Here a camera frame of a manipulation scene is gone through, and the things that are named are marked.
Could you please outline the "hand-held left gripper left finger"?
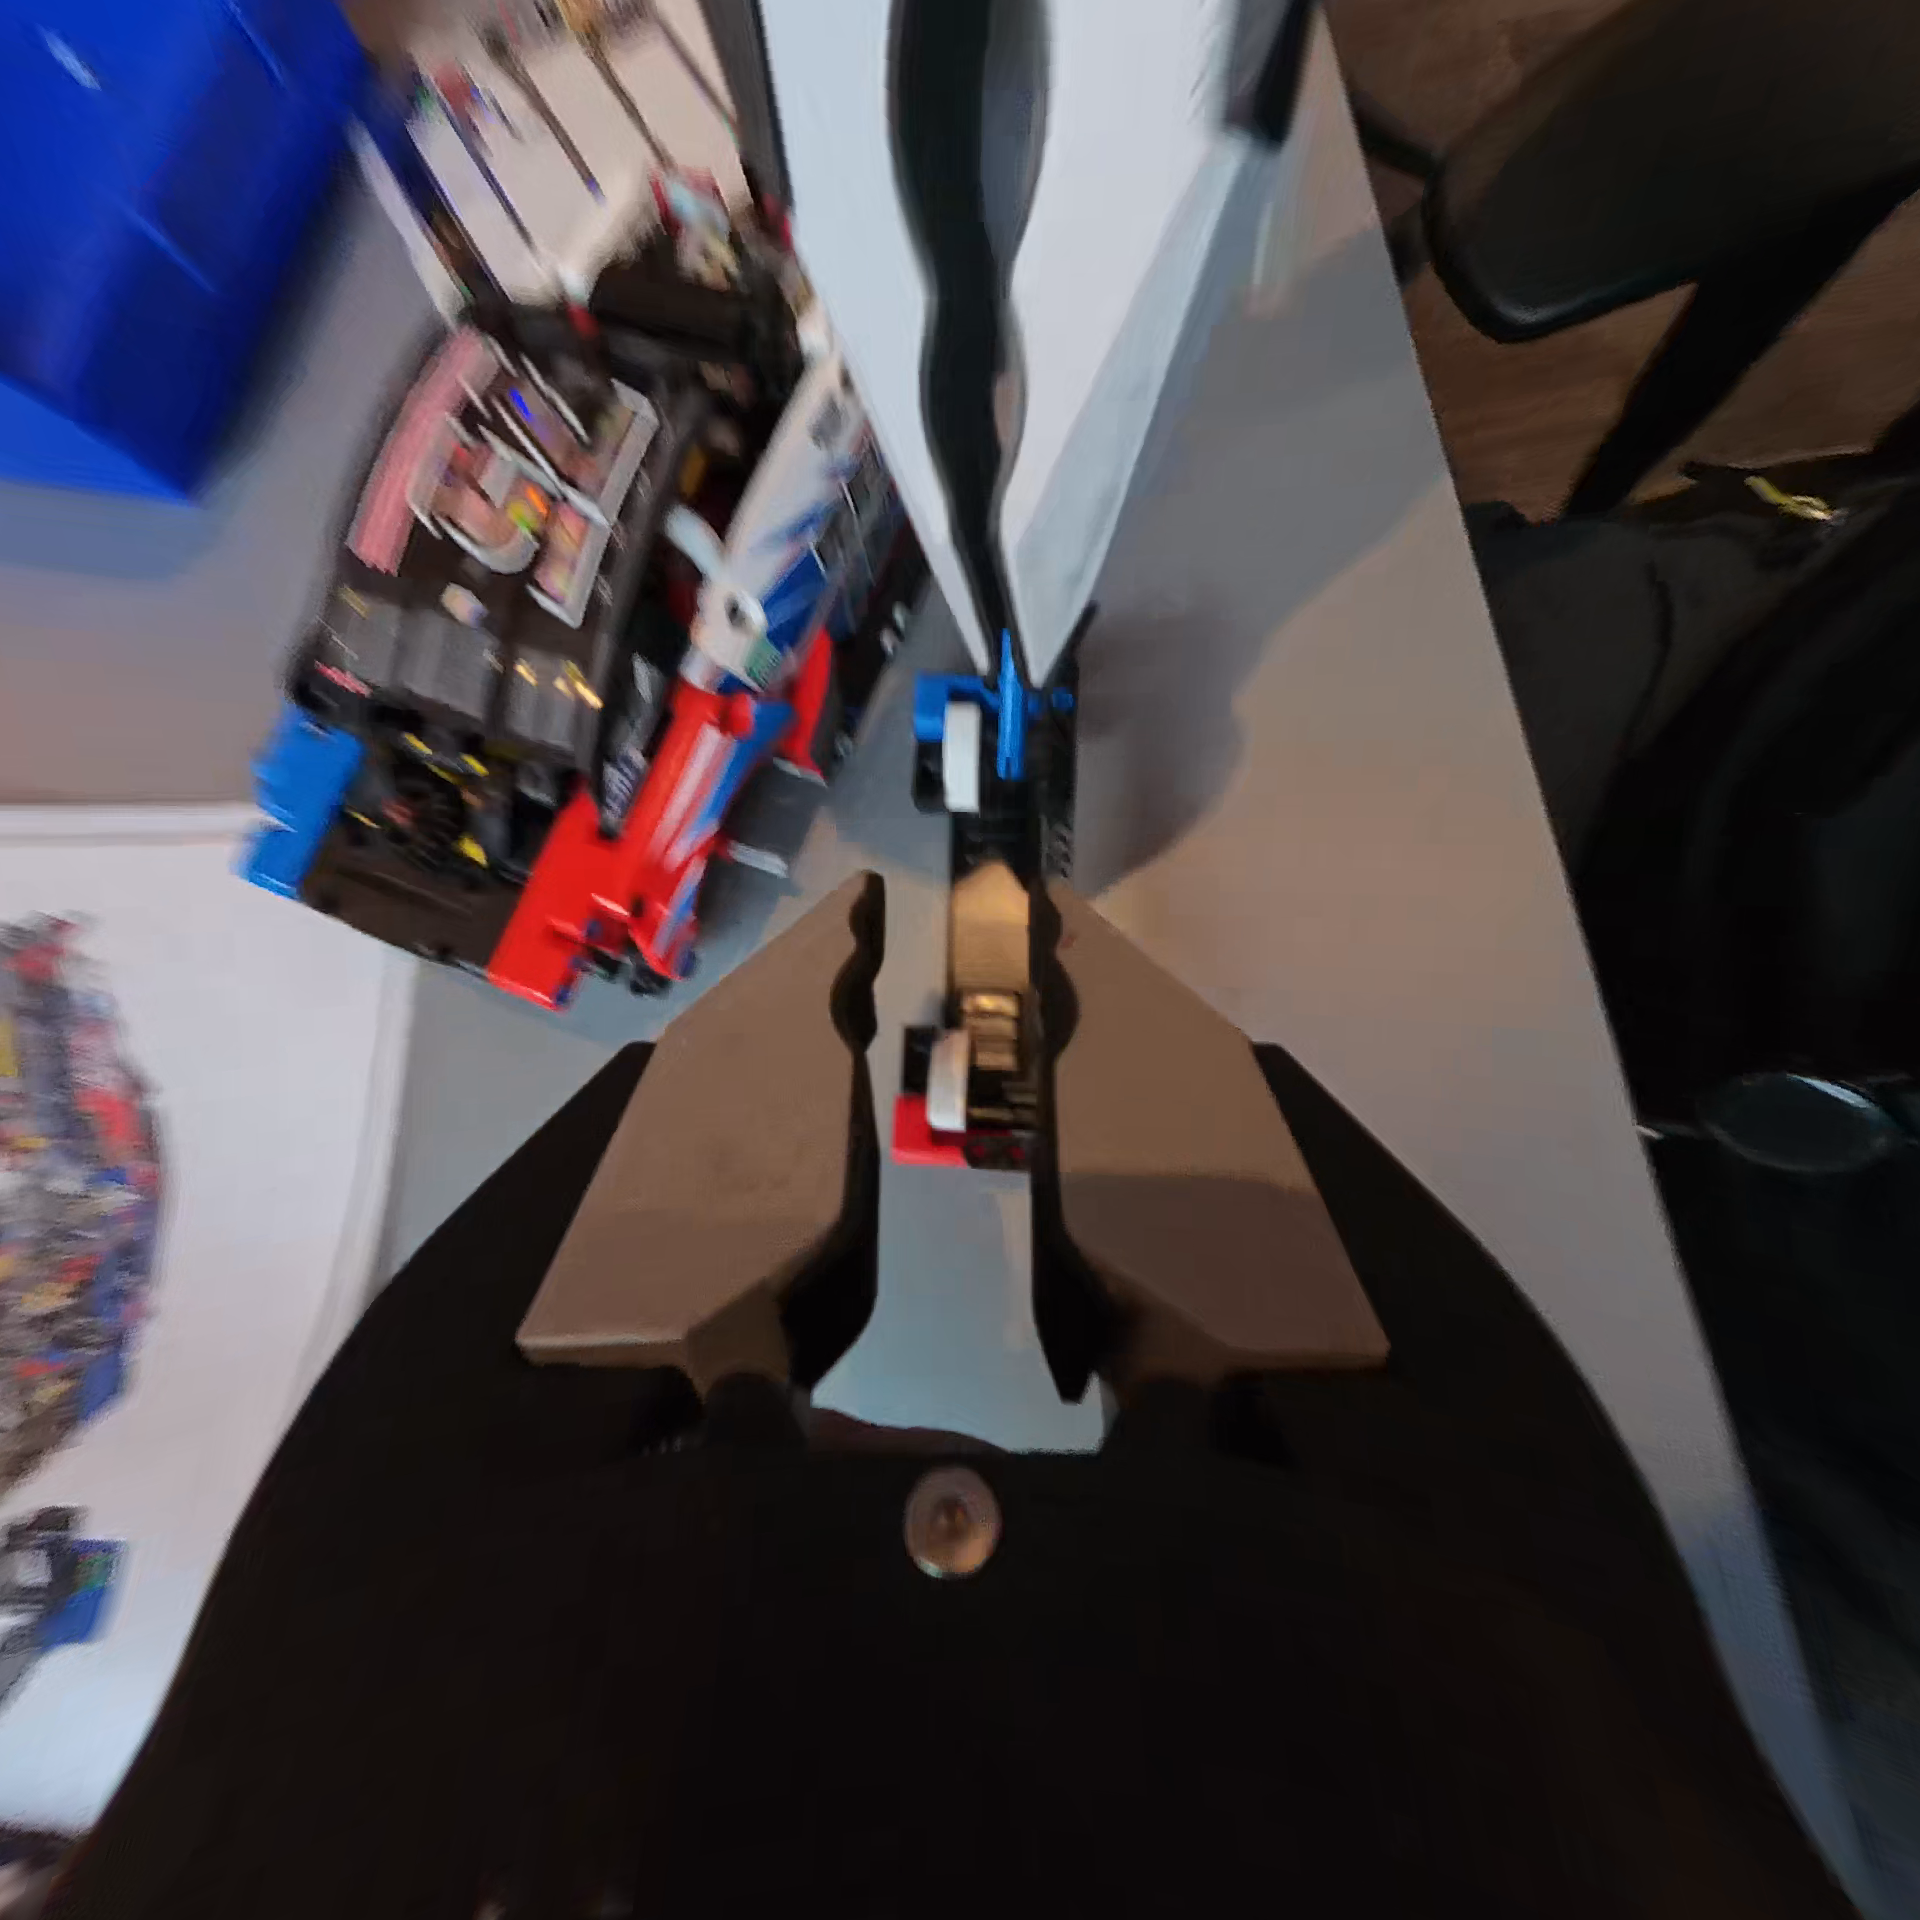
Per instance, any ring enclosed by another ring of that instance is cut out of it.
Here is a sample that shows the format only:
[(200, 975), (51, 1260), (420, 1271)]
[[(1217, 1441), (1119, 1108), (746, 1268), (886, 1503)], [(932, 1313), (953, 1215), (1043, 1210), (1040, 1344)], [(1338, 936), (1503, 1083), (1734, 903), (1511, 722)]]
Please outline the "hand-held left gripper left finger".
[(675, 1016), (519, 1321), (528, 1363), (809, 1396), (850, 1351), (878, 1290), (882, 952), (857, 871)]

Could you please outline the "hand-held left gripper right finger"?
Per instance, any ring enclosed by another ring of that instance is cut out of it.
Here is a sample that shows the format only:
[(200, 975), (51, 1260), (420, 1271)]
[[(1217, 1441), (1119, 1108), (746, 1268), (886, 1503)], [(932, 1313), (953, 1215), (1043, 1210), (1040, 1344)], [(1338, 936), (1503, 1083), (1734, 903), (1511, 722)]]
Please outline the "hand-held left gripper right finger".
[(1254, 1042), (1070, 888), (1043, 923), (1033, 1306), (1062, 1396), (1386, 1368)]

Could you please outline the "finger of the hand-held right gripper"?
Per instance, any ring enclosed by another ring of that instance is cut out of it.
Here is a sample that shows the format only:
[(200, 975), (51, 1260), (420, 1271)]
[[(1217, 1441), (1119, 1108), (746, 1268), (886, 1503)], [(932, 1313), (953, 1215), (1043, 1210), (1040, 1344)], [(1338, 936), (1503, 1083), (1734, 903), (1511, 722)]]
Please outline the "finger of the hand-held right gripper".
[(991, 6), (984, 86), (991, 550), (1023, 648), (1065, 648), (1238, 179), (1287, 136), (1298, 8)]
[(993, 665), (926, 422), (931, 276), (907, 226), (891, 91), (895, 8), (761, 2), (791, 226), (932, 583), (975, 672)]

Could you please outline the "red black toy race car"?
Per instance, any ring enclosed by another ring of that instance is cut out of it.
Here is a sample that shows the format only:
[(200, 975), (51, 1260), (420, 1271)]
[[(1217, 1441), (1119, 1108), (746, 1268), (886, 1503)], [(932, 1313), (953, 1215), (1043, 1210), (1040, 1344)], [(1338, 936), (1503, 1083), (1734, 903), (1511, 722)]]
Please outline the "red black toy race car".
[(391, 398), (256, 756), (242, 863), (564, 1008), (700, 966), (718, 863), (785, 875), (926, 583), (799, 265), (656, 234), (576, 304), (471, 304)]

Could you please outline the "small toy brick assembly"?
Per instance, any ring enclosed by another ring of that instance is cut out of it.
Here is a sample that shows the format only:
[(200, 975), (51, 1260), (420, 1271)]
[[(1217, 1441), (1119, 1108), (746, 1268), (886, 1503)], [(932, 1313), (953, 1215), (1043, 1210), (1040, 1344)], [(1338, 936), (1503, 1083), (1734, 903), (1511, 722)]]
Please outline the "small toy brick assembly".
[(1040, 1136), (1033, 903), (1072, 874), (1076, 665), (1030, 687), (1019, 784), (994, 770), (998, 675), (914, 687), (914, 803), (950, 824), (950, 896), (939, 1014), (904, 1034), (904, 1166), (1030, 1174)]

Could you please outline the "grey desk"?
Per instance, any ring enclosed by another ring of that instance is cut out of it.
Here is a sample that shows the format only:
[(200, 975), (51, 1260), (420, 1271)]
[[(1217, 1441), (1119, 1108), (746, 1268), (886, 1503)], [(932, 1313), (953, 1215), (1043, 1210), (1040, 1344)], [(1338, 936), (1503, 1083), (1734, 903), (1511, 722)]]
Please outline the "grey desk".
[[(1472, 1230), (1595, 1387), (1816, 1841), (1882, 1889), (1626, 1108), (1331, 39), (1238, 179), (1090, 636), (1079, 871)], [(627, 1040), (415, 968), (362, 1306)]]

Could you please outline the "open instruction booklet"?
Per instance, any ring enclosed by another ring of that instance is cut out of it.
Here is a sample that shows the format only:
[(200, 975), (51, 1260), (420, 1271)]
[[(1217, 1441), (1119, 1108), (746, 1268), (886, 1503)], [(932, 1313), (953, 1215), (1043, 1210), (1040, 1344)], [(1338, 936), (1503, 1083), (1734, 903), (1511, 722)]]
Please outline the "open instruction booklet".
[(4, 1824), (82, 1831), (371, 1281), (415, 968), (239, 807), (4, 807)]

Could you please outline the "person's black clothing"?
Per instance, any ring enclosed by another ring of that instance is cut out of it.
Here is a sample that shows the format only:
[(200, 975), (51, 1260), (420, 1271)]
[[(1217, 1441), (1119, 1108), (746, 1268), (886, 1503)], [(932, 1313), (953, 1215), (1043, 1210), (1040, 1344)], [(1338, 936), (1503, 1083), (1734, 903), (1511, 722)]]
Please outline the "person's black clothing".
[(1918, 1080), (1916, 438), (1464, 518), (1843, 1779), (1916, 1831), (1918, 1148), (1796, 1177), (1696, 1120), (1748, 1073)]

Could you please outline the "blue storage bin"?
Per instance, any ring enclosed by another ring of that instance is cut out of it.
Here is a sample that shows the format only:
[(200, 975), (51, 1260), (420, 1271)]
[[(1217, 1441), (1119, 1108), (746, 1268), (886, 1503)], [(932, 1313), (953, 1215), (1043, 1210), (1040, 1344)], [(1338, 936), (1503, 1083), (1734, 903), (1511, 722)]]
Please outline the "blue storage bin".
[(369, 56), (331, 2), (3, 6), (3, 473), (193, 497)]

